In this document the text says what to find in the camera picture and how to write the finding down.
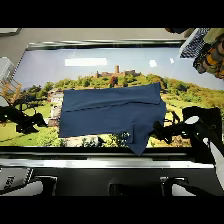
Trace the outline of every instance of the blue cloth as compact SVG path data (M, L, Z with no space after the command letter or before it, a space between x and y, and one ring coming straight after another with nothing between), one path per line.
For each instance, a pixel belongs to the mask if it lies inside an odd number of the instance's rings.
M126 145L141 155L153 123L163 124L160 83L128 88L65 90L59 137L128 132Z

